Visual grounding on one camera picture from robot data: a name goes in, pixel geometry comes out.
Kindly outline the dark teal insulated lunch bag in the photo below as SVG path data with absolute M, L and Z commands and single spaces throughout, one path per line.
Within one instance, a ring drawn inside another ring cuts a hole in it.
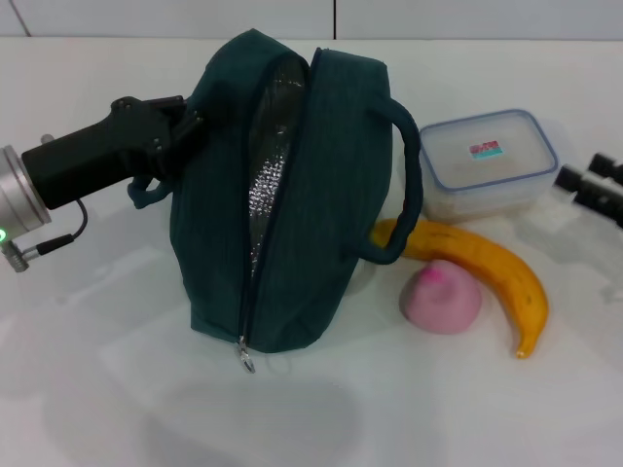
M 305 60 L 246 31 L 207 63 L 190 110 L 202 142 L 179 172 L 138 176 L 137 208 L 171 198 L 191 326 L 252 351 L 307 347 L 360 261 L 395 262 L 422 207 L 419 129 L 373 58 Z

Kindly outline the yellow banana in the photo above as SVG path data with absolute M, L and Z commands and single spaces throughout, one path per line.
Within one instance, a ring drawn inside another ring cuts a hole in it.
M 402 256 L 445 260 L 475 275 L 494 292 L 515 325 L 515 357 L 532 356 L 550 306 L 541 281 L 519 256 L 477 233 L 427 220 L 417 222 L 409 233 Z

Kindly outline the pink peach toy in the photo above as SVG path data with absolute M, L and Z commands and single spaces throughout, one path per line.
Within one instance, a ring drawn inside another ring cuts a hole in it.
M 409 279 L 399 307 L 412 325 L 425 332 L 457 335 L 476 320 L 482 302 L 479 282 L 470 272 L 449 261 L 433 260 Z

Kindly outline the clear food container blue rim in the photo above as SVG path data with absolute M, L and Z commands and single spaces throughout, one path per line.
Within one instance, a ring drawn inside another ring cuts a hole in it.
M 537 119 L 508 109 L 420 130 L 423 211 L 455 223 L 534 203 L 560 162 Z

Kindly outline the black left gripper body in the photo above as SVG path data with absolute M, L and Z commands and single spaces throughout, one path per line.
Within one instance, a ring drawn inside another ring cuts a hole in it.
M 171 118 L 126 96 L 102 121 L 26 151 L 22 161 L 44 205 L 56 209 L 131 177 L 160 177 L 170 135 Z

